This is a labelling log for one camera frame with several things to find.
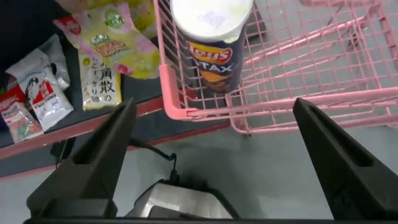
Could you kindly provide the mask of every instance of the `shopping cart basket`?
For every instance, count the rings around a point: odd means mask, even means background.
[[[397,1],[256,1],[241,82],[227,95],[203,84],[169,0],[154,4],[172,119],[230,119],[244,134],[295,130],[292,107],[302,97],[343,127],[398,123]]]

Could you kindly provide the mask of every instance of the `lay's stax can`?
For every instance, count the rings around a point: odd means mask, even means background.
[[[225,94],[239,85],[245,23],[253,0],[171,0],[173,19],[183,34],[206,86]]]

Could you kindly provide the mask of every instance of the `metal part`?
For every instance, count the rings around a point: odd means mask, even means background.
[[[398,219],[398,176],[313,103],[293,113],[334,218]]]
[[[154,207],[158,209],[156,217],[151,215]],[[137,218],[174,216],[175,213],[169,210],[197,218],[232,218],[213,194],[161,183],[155,184],[142,195],[128,216]]]
[[[53,213],[58,214],[54,211],[62,209],[64,217],[69,216],[70,202],[60,203],[59,199],[103,199],[111,203],[136,111],[132,99],[114,109],[80,150],[63,162],[29,196],[27,206],[32,217],[52,217]],[[103,202],[99,203],[99,208],[103,208]],[[115,210],[115,206],[113,212],[106,209],[100,217],[115,216]],[[75,217],[74,214],[74,211],[70,213],[72,217]]]

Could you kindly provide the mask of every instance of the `cartoon character illustration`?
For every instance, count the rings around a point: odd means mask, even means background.
[[[39,79],[37,77],[33,77],[27,83],[25,89],[25,96],[28,101],[33,100],[37,94],[39,94]]]

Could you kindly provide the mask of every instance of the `snack bag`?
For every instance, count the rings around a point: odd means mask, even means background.
[[[19,86],[0,98],[0,112],[10,129],[14,143],[43,134],[42,127],[24,106],[25,97]]]
[[[120,73],[107,67],[96,57],[79,52],[83,110],[117,106],[122,102]]]
[[[133,78],[159,76],[158,48],[132,23],[126,2],[83,11],[54,21],[84,54]]]
[[[67,60],[63,55],[59,36],[54,34],[39,49],[49,57],[55,79],[60,84],[61,89],[66,90],[69,87],[70,79]]]
[[[157,36],[154,3],[152,0],[56,0],[66,11],[77,13],[111,3],[127,2],[131,19],[137,30],[147,38]]]
[[[35,49],[6,72],[17,78],[44,131],[73,111],[41,50]]]

